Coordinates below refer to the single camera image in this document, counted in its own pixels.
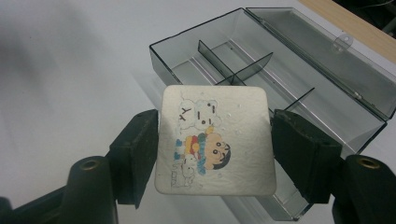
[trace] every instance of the cartoon character print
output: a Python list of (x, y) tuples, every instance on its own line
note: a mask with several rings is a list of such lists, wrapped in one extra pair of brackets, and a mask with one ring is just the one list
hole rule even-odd
[(181, 102), (178, 110), (178, 121), (181, 130), (195, 127), (205, 130), (210, 126), (219, 126), (221, 119), (217, 115), (218, 103), (214, 100), (199, 100), (194, 103), (191, 100)]
[(190, 135), (185, 141), (177, 139), (172, 172), (172, 187), (187, 187), (192, 184), (195, 172), (205, 175), (206, 170), (218, 170), (228, 164), (231, 147), (220, 134), (209, 126), (204, 133)]

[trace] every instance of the cartoon boy's black hair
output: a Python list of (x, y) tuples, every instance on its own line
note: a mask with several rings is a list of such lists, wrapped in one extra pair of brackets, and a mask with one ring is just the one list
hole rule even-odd
[(230, 158), (231, 158), (231, 149), (228, 150), (227, 155), (225, 155), (223, 162), (220, 164), (214, 164), (213, 169), (218, 170), (218, 169), (223, 168), (224, 166), (226, 166), (228, 164), (228, 162), (230, 161)]

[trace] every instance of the white square object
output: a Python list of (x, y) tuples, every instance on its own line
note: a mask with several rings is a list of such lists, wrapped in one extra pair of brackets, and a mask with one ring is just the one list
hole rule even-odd
[(155, 187), (166, 194), (274, 194), (265, 91), (236, 86), (167, 87)]

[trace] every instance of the white table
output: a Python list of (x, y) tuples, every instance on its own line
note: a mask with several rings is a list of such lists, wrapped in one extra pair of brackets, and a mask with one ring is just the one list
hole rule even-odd
[[(341, 34), (296, 1), (1, 1), (0, 195), (21, 206), (64, 186), (76, 161), (105, 155), (135, 114), (161, 101), (149, 45), (238, 7), (296, 7)], [(353, 46), (396, 76), (394, 63)], [(363, 153), (393, 172), (395, 134), (396, 119)], [(333, 223), (331, 207), (315, 205), (300, 222)], [(140, 208), (119, 206), (119, 217), (239, 222), (220, 197), (161, 195), (152, 178)]]

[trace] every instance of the transparent lid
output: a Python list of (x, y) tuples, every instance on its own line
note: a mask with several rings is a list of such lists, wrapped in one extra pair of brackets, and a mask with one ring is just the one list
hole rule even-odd
[(276, 38), (382, 120), (396, 109), (396, 77), (351, 48), (353, 37), (338, 37), (294, 8), (249, 7)]

